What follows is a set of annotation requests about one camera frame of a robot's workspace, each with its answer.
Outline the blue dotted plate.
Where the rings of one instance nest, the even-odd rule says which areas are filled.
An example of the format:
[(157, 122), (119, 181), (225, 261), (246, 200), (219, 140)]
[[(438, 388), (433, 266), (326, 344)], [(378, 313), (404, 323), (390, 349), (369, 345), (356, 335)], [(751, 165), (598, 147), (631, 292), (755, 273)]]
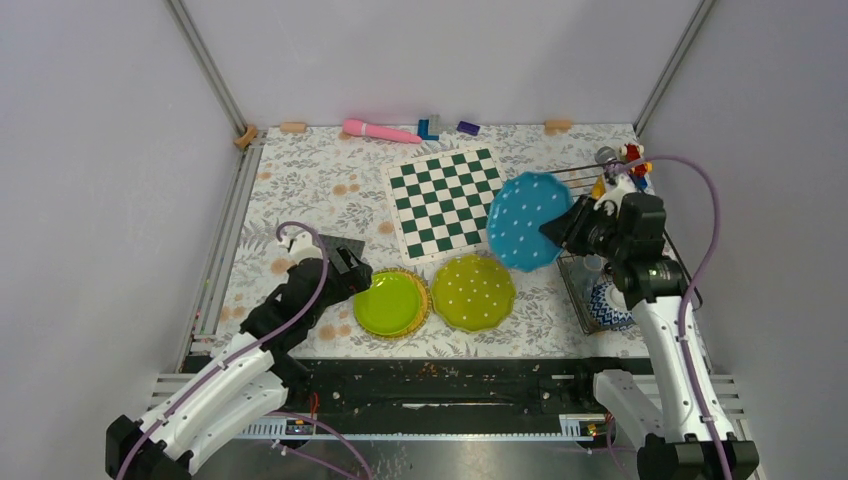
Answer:
[(554, 175), (524, 172), (506, 181), (490, 205), (486, 225), (489, 247), (502, 265), (532, 272), (562, 252), (540, 227), (573, 205), (570, 189)]

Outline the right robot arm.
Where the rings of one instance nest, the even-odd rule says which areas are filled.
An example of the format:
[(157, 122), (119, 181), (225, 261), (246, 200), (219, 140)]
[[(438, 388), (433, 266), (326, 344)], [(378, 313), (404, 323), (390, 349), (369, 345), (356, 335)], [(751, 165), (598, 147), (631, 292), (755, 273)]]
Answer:
[(578, 379), (573, 396), (583, 410), (611, 413), (637, 449), (642, 479), (748, 479), (759, 453), (736, 435), (710, 381), (694, 338), (694, 284), (663, 252), (665, 222), (663, 201), (635, 192), (601, 201), (583, 195), (540, 227), (568, 252), (609, 262), (644, 336), (660, 402), (651, 402), (623, 370)]

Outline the olive green dotted plate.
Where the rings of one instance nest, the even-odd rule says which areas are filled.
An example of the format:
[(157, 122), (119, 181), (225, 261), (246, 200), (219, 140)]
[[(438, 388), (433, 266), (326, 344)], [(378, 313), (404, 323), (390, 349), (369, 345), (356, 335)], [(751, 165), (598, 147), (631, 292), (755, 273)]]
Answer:
[(430, 293), (434, 312), (446, 325), (479, 333), (498, 328), (512, 314), (516, 287), (499, 262), (469, 254), (438, 269)]

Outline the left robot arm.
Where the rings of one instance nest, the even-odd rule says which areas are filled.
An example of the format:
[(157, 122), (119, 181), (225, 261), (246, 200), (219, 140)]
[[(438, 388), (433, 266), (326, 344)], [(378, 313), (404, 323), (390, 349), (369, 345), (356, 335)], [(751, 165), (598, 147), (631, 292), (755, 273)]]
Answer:
[(199, 373), (141, 418), (109, 425), (110, 478), (190, 479), (260, 417), (307, 404), (311, 375), (290, 352), (329, 307), (368, 290), (373, 269), (345, 246), (304, 247), (296, 260)]

